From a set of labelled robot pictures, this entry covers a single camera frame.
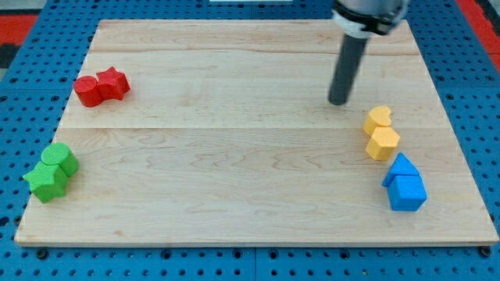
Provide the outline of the robot arm end silver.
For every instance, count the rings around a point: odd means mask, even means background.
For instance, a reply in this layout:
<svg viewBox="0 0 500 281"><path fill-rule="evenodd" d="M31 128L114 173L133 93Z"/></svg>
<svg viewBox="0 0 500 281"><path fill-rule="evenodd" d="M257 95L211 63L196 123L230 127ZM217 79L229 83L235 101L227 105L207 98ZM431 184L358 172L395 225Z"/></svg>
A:
<svg viewBox="0 0 500 281"><path fill-rule="evenodd" d="M332 20L350 37L389 34L405 18L410 0L333 0Z"/></svg>

